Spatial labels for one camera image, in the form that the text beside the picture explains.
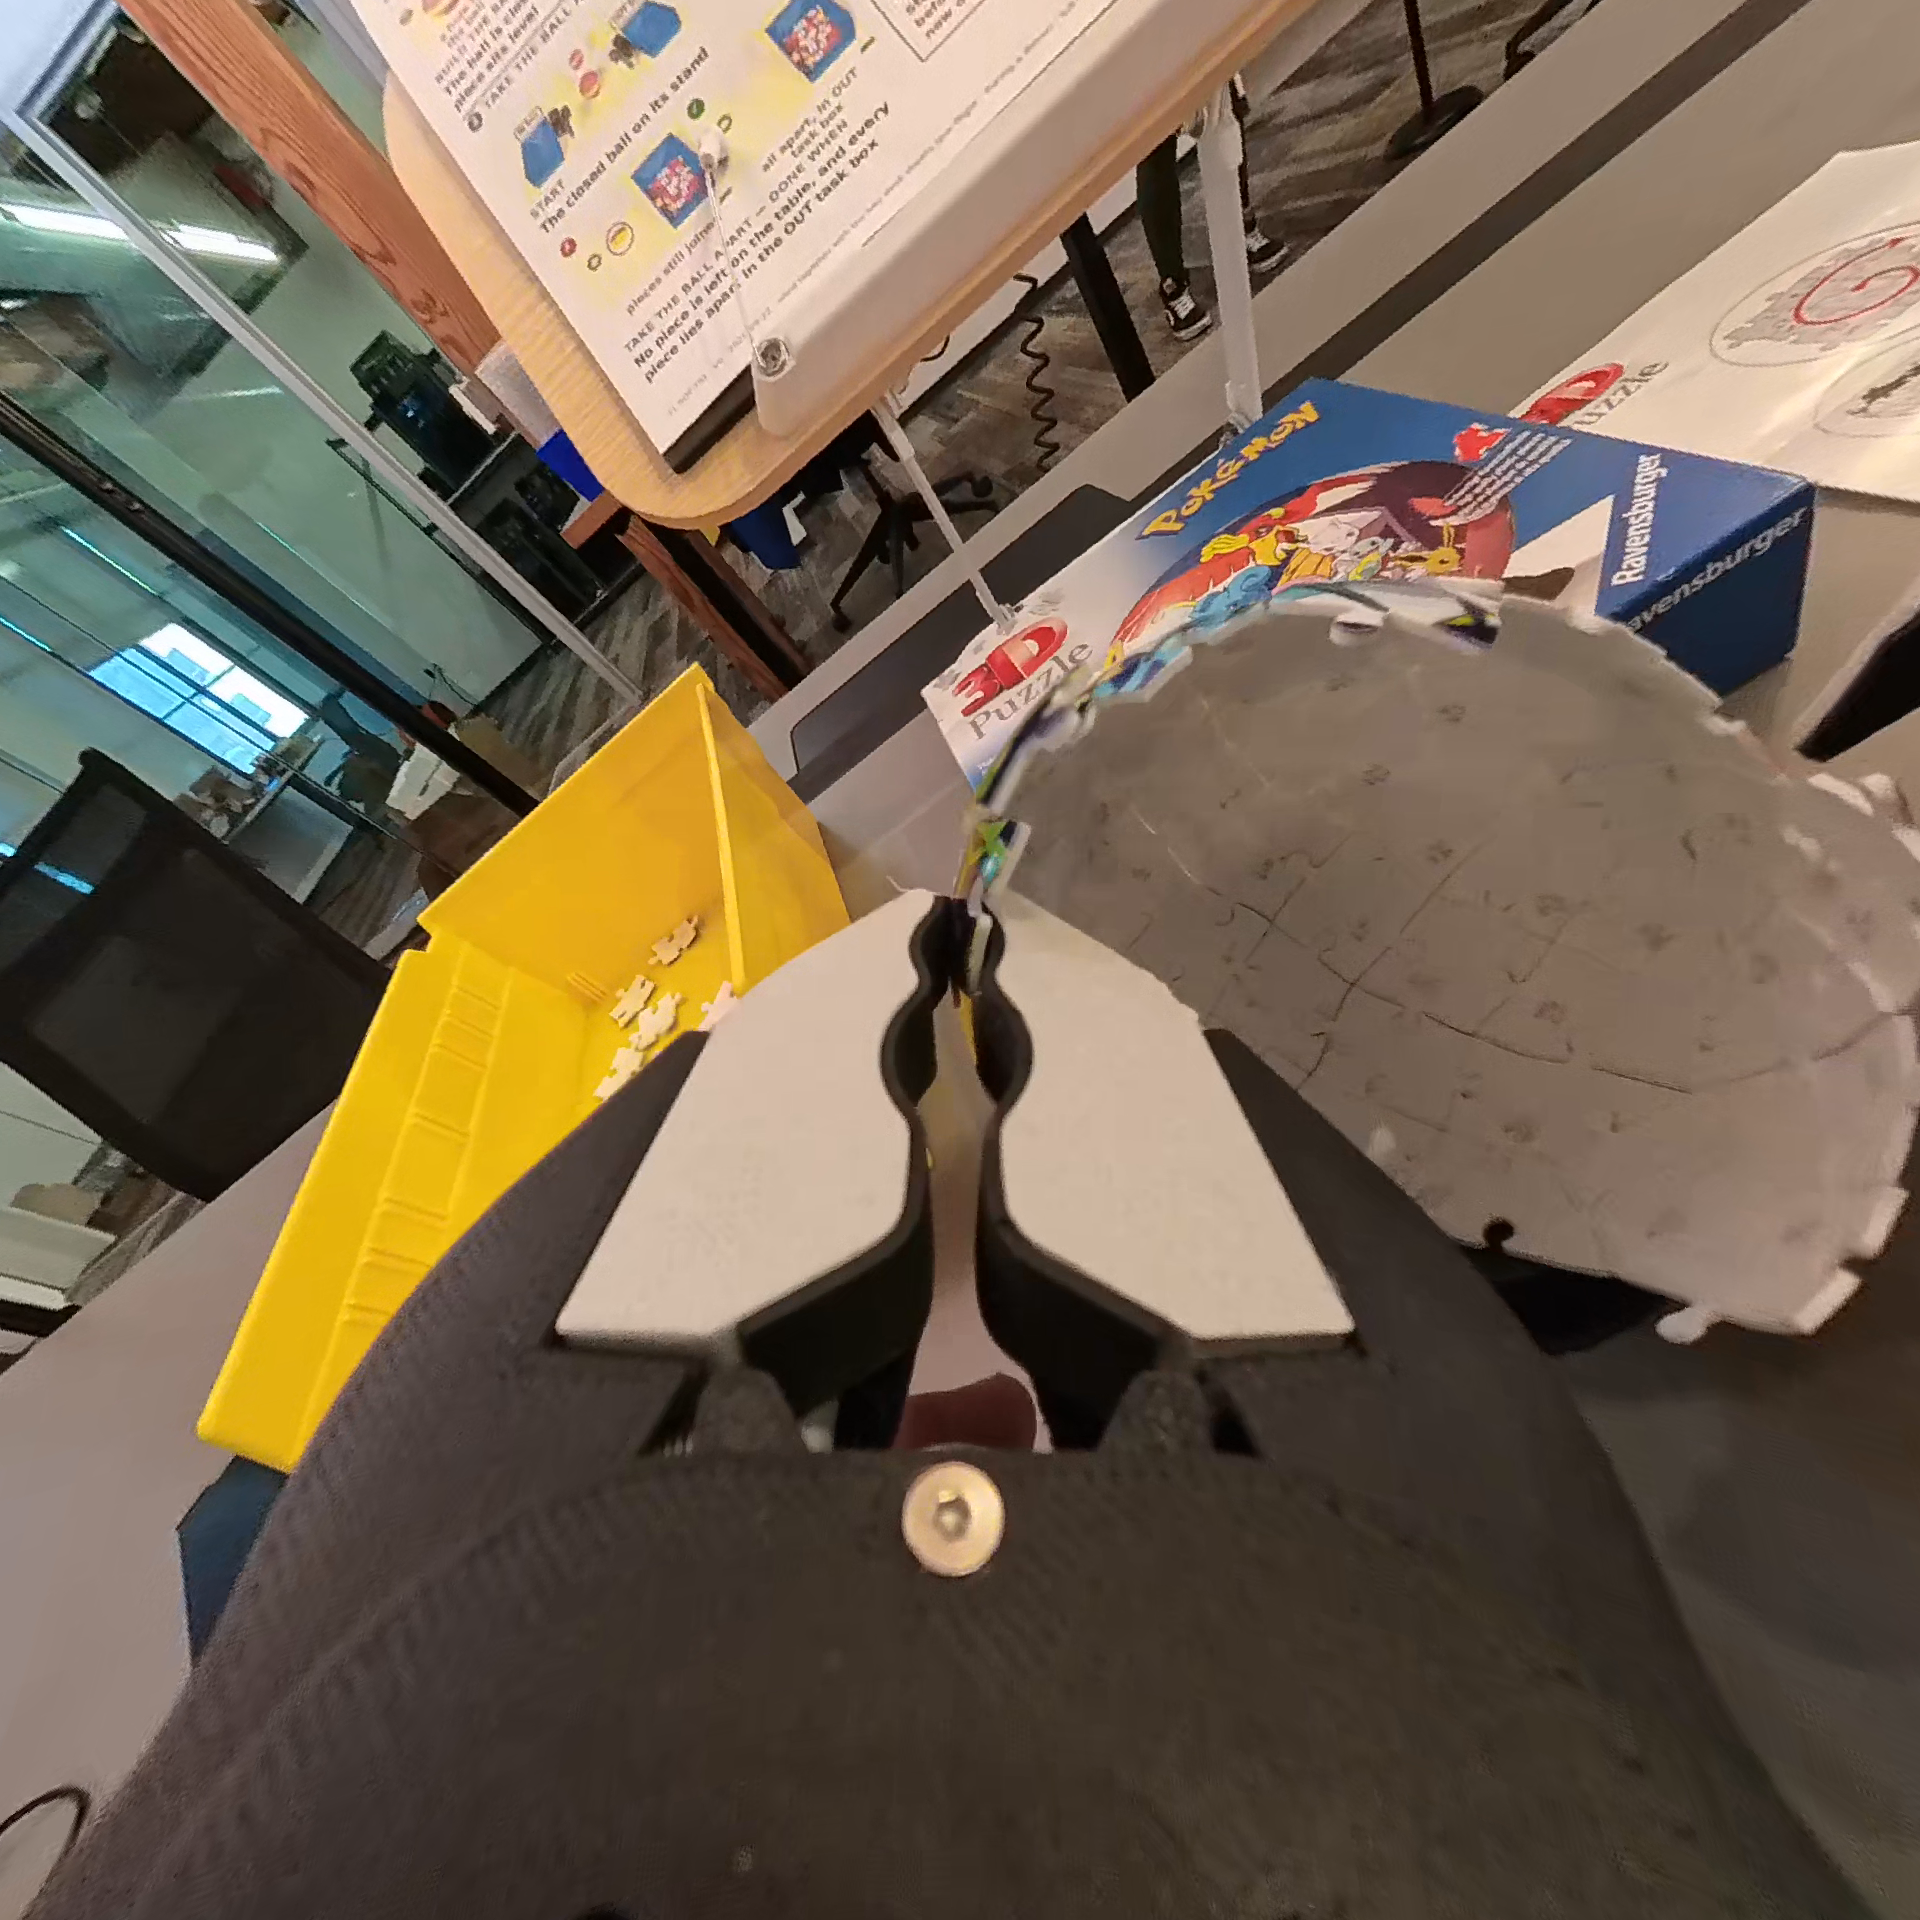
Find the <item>yellow plastic tray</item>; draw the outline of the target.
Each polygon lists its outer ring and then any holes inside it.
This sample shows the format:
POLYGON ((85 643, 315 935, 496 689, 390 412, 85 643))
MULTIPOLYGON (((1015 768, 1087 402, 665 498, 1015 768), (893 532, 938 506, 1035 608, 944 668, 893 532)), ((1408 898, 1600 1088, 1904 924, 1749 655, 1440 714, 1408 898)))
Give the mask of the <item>yellow plastic tray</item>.
POLYGON ((691 666, 419 914, 201 1442, 296 1465, 425 1273, 598 1112, 597 1036, 639 940, 715 908, 742 996, 848 924, 808 810, 691 666))

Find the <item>person's left hand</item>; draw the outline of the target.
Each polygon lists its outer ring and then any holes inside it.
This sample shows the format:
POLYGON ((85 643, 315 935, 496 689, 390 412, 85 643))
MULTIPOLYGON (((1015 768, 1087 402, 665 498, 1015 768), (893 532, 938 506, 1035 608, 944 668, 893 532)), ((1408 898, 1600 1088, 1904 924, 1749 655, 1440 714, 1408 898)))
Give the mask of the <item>person's left hand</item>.
POLYGON ((1026 1383, 993 1375, 906 1398, 893 1450, 1031 1452, 1037 1439, 1039 1412, 1026 1383))

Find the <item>blue bin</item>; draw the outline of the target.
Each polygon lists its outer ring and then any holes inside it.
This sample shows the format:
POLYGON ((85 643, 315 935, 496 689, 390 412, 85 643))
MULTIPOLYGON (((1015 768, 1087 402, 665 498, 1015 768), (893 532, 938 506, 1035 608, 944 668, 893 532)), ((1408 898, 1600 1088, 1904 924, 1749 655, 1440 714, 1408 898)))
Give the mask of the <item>blue bin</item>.
POLYGON ((176 1524, 187 1663, 199 1665, 287 1474, 232 1457, 176 1524))

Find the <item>black computer monitor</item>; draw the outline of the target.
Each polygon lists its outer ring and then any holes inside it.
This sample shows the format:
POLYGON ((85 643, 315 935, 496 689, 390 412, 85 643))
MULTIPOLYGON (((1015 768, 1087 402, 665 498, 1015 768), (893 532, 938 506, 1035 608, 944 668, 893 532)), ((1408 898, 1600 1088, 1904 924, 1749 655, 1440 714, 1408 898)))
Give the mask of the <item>black computer monitor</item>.
POLYGON ((3 860, 3 1066, 201 1203, 338 1098, 389 985, 95 750, 3 860))

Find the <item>scattered white puzzle pieces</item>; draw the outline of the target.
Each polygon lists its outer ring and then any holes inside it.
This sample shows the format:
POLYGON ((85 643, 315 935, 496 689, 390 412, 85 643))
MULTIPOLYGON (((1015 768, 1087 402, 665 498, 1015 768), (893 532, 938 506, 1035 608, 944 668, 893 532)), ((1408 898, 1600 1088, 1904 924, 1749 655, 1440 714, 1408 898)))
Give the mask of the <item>scattered white puzzle pieces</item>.
POLYGON ((591 1058, 598 1066, 591 1102, 609 1102, 670 1043, 710 1034, 741 1002, 725 910, 689 910, 639 940, 597 1036, 605 1044, 591 1058))

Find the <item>colourful puzzle ball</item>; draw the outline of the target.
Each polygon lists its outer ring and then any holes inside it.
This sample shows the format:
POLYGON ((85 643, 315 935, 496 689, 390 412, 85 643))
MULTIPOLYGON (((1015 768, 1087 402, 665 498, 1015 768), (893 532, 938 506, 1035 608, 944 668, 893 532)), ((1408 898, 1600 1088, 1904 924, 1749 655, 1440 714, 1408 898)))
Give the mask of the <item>colourful puzzle ball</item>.
POLYGON ((1786 770, 1641 636, 1285 590, 1021 697, 963 878, 1159 977, 1453 1240, 1808 1337, 1907 1210, 1897 784, 1786 770))

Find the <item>white paper sheet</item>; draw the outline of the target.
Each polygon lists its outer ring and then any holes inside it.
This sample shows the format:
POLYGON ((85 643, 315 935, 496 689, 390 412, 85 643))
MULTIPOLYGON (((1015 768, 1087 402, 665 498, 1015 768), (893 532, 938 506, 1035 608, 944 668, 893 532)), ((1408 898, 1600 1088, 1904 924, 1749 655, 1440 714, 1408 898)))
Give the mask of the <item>white paper sheet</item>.
POLYGON ((1917 502, 1917 146, 1846 152, 1510 416, 1917 502))

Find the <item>black office chair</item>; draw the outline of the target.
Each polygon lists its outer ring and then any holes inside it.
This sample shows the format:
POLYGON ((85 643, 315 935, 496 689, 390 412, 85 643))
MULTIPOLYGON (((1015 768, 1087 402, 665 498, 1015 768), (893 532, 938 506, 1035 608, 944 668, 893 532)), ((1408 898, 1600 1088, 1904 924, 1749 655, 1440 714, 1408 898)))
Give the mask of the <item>black office chair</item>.
POLYGON ((845 489, 859 487, 873 507, 866 536, 827 596, 835 634, 851 634, 848 600, 869 577, 882 579, 890 600, 904 592, 906 559, 921 550, 921 529, 931 527, 931 507, 921 491, 898 491, 880 475, 880 447, 882 432, 869 418, 827 447, 833 475, 845 489))

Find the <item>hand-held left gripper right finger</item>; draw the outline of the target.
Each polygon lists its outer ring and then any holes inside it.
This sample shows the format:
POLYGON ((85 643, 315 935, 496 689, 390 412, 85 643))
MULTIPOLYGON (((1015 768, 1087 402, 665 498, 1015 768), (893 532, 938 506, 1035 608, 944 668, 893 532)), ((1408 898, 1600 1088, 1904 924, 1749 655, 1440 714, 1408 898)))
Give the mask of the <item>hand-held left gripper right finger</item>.
POLYGON ((968 994, 991 1105, 976 1298, 1055 1450, 1153 1371, 1354 1332, 1200 1017, 1037 906, 1001 906, 968 994))

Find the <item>blue puzzle box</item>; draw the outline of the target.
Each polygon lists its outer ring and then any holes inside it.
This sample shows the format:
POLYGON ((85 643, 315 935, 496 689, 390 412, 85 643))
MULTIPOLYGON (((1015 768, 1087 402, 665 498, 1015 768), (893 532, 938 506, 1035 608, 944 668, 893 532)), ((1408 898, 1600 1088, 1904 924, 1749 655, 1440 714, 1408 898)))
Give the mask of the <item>blue puzzle box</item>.
POLYGON ((1267 611, 1410 618, 1487 648, 1530 600, 1638 634, 1726 696, 1800 627, 1809 483, 1570 428, 1309 379, 1152 496, 921 690, 982 786, 1055 687, 1144 694, 1267 611))

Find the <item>white printed instruction board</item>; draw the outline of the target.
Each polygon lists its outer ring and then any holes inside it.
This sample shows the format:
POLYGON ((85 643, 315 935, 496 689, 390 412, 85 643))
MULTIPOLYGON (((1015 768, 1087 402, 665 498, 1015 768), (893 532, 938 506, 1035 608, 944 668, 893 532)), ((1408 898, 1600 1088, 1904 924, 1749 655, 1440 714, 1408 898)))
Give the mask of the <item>white printed instruction board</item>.
POLYGON ((1323 6, 361 2, 671 473, 790 444, 1323 6))

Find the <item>light wooden table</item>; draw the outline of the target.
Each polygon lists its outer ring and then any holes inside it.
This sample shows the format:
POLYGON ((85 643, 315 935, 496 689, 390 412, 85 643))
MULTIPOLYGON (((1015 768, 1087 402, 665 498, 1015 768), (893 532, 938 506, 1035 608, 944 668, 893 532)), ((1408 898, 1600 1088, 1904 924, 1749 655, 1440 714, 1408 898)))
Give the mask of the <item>light wooden table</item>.
POLYGON ((785 340, 787 367, 757 375, 751 415, 686 472, 671 472, 642 432, 394 81, 382 111, 401 191, 591 475, 637 516, 687 530, 758 507, 843 428, 890 400, 938 340, 976 346, 1015 274, 1165 134, 1210 106, 1233 72, 1287 81, 1334 26, 1336 6, 1263 6, 1232 38, 1179 55, 1149 50, 1142 26, 1099 31, 1101 48, 1062 55, 998 119, 984 159, 962 160, 854 251, 848 290, 802 321, 765 326, 765 336, 785 340))

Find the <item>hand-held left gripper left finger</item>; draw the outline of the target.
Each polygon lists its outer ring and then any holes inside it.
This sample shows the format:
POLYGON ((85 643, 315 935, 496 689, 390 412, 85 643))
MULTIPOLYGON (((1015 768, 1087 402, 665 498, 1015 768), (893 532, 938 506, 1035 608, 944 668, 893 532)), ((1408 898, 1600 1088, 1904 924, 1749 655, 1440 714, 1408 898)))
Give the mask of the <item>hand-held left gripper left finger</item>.
POLYGON ((678 1091, 566 1297, 590 1353, 771 1378, 839 1447, 887 1447, 931 1298, 921 1102, 962 914, 898 895, 673 1044, 678 1091))

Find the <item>white support rod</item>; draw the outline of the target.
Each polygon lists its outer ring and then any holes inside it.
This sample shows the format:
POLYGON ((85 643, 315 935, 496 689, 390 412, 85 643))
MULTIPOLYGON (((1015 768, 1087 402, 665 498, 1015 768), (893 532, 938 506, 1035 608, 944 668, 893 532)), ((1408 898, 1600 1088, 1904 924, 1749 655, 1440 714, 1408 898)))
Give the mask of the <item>white support rod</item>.
POLYGON ((1263 412, 1257 354, 1253 271, 1246 258, 1241 220, 1241 124, 1232 108, 1232 86, 1207 106, 1198 136, 1200 178, 1207 212, 1207 241, 1216 279, 1216 323, 1223 351, 1227 423, 1233 432, 1263 412))
POLYGON ((949 514, 938 489, 930 483, 927 473, 921 466, 919 454, 914 450, 910 436, 904 435, 904 425, 898 416, 893 396, 888 391, 882 391, 874 398, 874 402, 871 408, 871 415, 873 415, 882 436, 887 440, 887 444, 888 444, 888 448, 896 457, 896 465, 904 472, 914 491, 919 495, 919 504, 925 507, 930 521, 938 529, 942 538, 945 540, 949 551, 958 559, 962 571, 966 574, 966 582, 970 583, 976 601, 981 604, 981 608, 984 611, 984 615, 991 619, 993 630, 1001 636, 1011 634, 1015 627, 1016 627, 1016 615, 1015 615, 1011 608, 1007 608, 995 596, 993 587, 989 587, 989 583, 986 583, 981 566, 968 555, 968 546, 962 540, 962 536, 958 532, 954 521, 949 514))

